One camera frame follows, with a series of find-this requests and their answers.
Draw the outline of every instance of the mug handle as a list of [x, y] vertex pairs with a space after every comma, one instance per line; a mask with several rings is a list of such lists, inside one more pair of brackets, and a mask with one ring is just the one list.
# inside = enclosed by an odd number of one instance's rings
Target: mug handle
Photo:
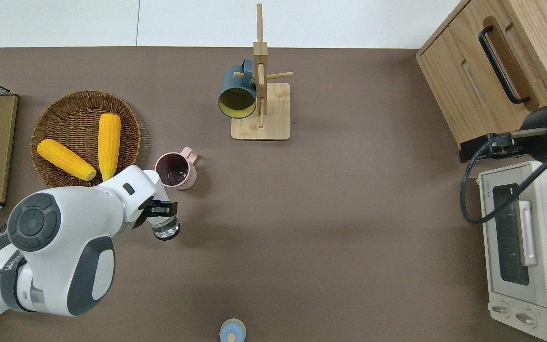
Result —
[[198, 158], [198, 154], [195, 153], [191, 147], [185, 146], [185, 148], [180, 152], [180, 155], [184, 156], [187, 161], [193, 164]]
[[239, 84], [243, 87], [248, 87], [250, 86], [250, 81], [252, 81], [253, 72], [253, 63], [250, 58], [244, 58], [244, 61], [242, 62], [242, 72], [244, 75], [242, 76], [242, 80]]

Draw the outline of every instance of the brown tabletop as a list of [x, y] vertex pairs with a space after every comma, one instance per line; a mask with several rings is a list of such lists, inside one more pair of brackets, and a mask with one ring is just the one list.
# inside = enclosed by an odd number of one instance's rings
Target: brown tabletop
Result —
[[[222, 72], [251, 48], [0, 48], [20, 96], [8, 205], [44, 189], [30, 160], [39, 115], [82, 89], [144, 122], [139, 166], [192, 147], [198, 180], [181, 234], [116, 238], [113, 286], [78, 318], [6, 312], [0, 341], [526, 341], [487, 310], [481, 227], [462, 218], [465, 165], [414, 50], [270, 48], [293, 71], [291, 138], [235, 141], [217, 107]], [[478, 209], [472, 198], [473, 212]]]

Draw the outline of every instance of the wicker basket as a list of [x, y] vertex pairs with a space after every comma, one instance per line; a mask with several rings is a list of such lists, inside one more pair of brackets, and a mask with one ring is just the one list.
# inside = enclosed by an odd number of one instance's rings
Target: wicker basket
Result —
[[[141, 126], [130, 106], [119, 97], [98, 90], [69, 94], [54, 102], [41, 115], [31, 138], [31, 160], [49, 188], [95, 186], [103, 181], [98, 171], [98, 121], [103, 113], [119, 115], [122, 122], [120, 153], [115, 173], [135, 164], [141, 149]], [[37, 144], [54, 139], [82, 157], [97, 170], [91, 181], [76, 178], [37, 154]]]

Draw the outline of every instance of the white toaster oven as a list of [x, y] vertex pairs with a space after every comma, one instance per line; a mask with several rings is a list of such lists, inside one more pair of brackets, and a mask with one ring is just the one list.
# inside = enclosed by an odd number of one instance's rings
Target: white toaster oven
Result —
[[[482, 214], [539, 165], [529, 161], [480, 173]], [[483, 231], [491, 317], [547, 341], [547, 170]]]

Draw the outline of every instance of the corn cob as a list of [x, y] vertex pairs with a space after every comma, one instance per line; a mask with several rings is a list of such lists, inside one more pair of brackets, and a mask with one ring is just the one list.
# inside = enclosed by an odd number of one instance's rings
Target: corn cob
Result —
[[111, 113], [100, 115], [98, 121], [98, 168], [106, 181], [113, 177], [117, 169], [120, 153], [120, 117]]
[[96, 170], [82, 157], [53, 139], [42, 140], [37, 145], [37, 154], [81, 180], [89, 181], [96, 175]]

